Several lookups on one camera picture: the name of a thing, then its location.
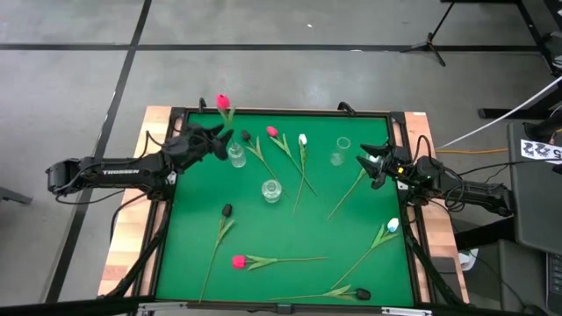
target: wooden frame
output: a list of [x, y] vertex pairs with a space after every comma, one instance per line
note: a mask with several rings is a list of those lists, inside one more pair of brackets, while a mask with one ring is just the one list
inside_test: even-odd
[[[171, 106], [149, 106], [145, 112], [145, 117], [140, 129], [140, 136], [135, 149], [135, 156], [142, 153], [145, 143], [146, 131], [150, 131], [152, 136], [159, 142], [164, 142], [166, 132], [169, 127], [169, 117], [171, 114]], [[429, 122], [425, 113], [421, 112], [405, 112], [408, 138], [410, 140], [417, 140], [420, 135], [425, 135], [431, 140], [429, 132]], [[181, 126], [181, 120], [176, 122], [176, 129]], [[397, 140], [401, 140], [400, 128], [396, 124], [394, 132]], [[415, 142], [410, 143], [411, 151], [415, 151]], [[155, 153], [160, 148], [151, 142], [148, 143], [147, 153]], [[427, 148], [422, 146], [420, 148], [419, 156], [427, 155]], [[138, 190], [126, 190], [123, 197], [123, 202], [130, 198], [139, 195]], [[158, 211], [155, 217], [154, 227], [160, 225], [164, 203], [158, 205]], [[102, 280], [98, 288], [98, 294], [103, 295], [117, 285], [119, 280], [127, 273], [127, 271], [134, 264], [141, 251], [141, 244], [145, 234], [145, 229], [148, 223], [148, 210], [150, 208], [150, 201], [145, 198], [139, 199], [136, 203], [132, 203], [124, 208], [117, 219], [115, 232], [113, 235], [112, 244], [109, 249], [107, 260], [104, 267]], [[426, 227], [426, 235], [429, 245], [429, 252], [432, 256], [450, 257], [455, 261], [457, 267], [458, 281], [461, 286], [463, 300], [468, 302], [468, 293], [466, 291], [465, 279], [460, 263], [458, 260], [457, 246], [455, 244], [455, 237], [450, 222], [449, 214], [437, 205], [427, 205], [422, 207], [423, 222]], [[414, 218], [413, 208], [408, 209], [410, 219]], [[412, 226], [414, 234], [417, 237], [417, 229]], [[148, 261], [144, 270], [142, 284], [140, 285], [140, 294], [148, 295], [150, 278], [152, 277], [152, 270], [154, 267], [154, 257]], [[422, 302], [429, 302], [429, 284], [425, 276], [424, 270], [420, 262], [416, 259], [416, 271], [418, 275], [418, 283], [421, 294]]]

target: tripod stand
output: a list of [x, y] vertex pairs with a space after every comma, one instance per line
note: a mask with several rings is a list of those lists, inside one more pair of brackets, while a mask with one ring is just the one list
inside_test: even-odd
[[437, 32], [439, 31], [439, 28], [441, 28], [441, 25], [443, 24], [443, 21], [449, 15], [450, 9], [453, 8], [454, 4], [455, 4], [454, 2], [450, 3], [449, 8], [447, 8], [447, 11], [445, 12], [443, 17], [441, 18], [441, 21], [439, 21], [439, 24], [437, 25], [436, 29], [433, 32], [428, 34], [428, 37], [425, 39], [425, 41], [423, 41], [421, 43], [418, 43], [418, 44], [415, 44], [415, 45], [412, 45], [410, 48], [401, 51], [401, 53], [407, 53], [407, 52], [412, 52], [412, 51], [417, 51], [417, 50], [422, 50], [422, 51], [430, 50], [437, 57], [437, 60], [439, 61], [439, 64], [441, 64], [441, 66], [445, 67], [446, 66], [445, 61], [443, 60], [443, 58], [441, 58], [441, 55], [439, 54], [439, 52], [437, 52], [436, 47], [433, 46], [433, 38], [435, 38]]

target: red tulip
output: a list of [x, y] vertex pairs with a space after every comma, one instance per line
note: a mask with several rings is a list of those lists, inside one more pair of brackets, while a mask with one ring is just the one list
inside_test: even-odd
[[244, 269], [244, 267], [246, 267], [246, 257], [243, 255], [235, 255], [232, 257], [232, 267], [235, 269]]
[[267, 133], [271, 136], [271, 137], [277, 137], [279, 135], [279, 132], [277, 131], [277, 129], [273, 126], [267, 126]]
[[217, 107], [221, 110], [228, 109], [230, 107], [230, 100], [228, 100], [228, 97], [223, 94], [217, 95]]

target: green mat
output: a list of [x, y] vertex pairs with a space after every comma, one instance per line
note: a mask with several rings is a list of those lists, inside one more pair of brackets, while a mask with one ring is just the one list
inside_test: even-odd
[[[218, 114], [190, 114], [190, 123], [215, 126]], [[299, 207], [292, 217], [300, 173], [289, 157], [270, 140], [266, 126], [285, 133], [295, 160], [299, 162], [300, 133], [308, 138], [306, 175], [318, 192], [304, 186]], [[289, 197], [276, 204], [261, 194], [271, 176], [248, 150], [241, 169], [229, 161], [208, 155], [178, 177], [168, 237], [156, 297], [198, 300], [216, 241], [221, 210], [226, 203], [234, 210], [234, 226], [222, 241], [205, 290], [207, 301], [271, 302], [270, 298], [322, 294], [369, 249], [381, 224], [399, 218], [396, 184], [387, 181], [380, 190], [363, 181], [349, 195], [330, 221], [326, 217], [356, 181], [360, 165], [355, 156], [364, 154], [359, 144], [383, 144], [388, 138], [381, 118], [330, 118], [320, 116], [244, 115], [234, 117], [234, 138], [243, 143], [240, 131], [259, 136], [265, 160], [276, 172]], [[346, 162], [330, 163], [336, 139], [351, 140]], [[284, 301], [301, 304], [412, 306], [404, 236], [381, 245], [340, 286], [351, 284], [369, 290], [369, 301], [351, 302], [336, 298]], [[280, 262], [248, 271], [233, 269], [235, 255], [299, 258], [327, 256], [313, 262]]]

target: concrete floor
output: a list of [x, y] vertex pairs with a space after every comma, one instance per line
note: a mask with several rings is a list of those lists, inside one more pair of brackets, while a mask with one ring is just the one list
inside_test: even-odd
[[[542, 2], [526, 4], [540, 32], [555, 29]], [[0, 0], [0, 43], [129, 43], [141, 7], [141, 0]], [[140, 42], [406, 45], [422, 40], [445, 10], [436, 0], [159, 0]], [[533, 44], [516, 7], [500, 4], [456, 4], [435, 42]], [[44, 170], [92, 153], [125, 55], [0, 51], [0, 186], [34, 197], [31, 206], [0, 204], [0, 305], [40, 300], [71, 211], [47, 194]], [[485, 124], [479, 107], [513, 108], [553, 80], [538, 54], [443, 58], [446, 68], [425, 53], [138, 52], [105, 156], [133, 153], [146, 106], [196, 105], [217, 93], [247, 107], [332, 109], [344, 100], [358, 110], [425, 111], [441, 145]], [[455, 148], [506, 147], [505, 125]], [[458, 171], [508, 159], [439, 158]], [[496, 181], [509, 183], [508, 172]], [[119, 202], [89, 208], [61, 299], [95, 297]], [[475, 207], [455, 218], [499, 219]]]

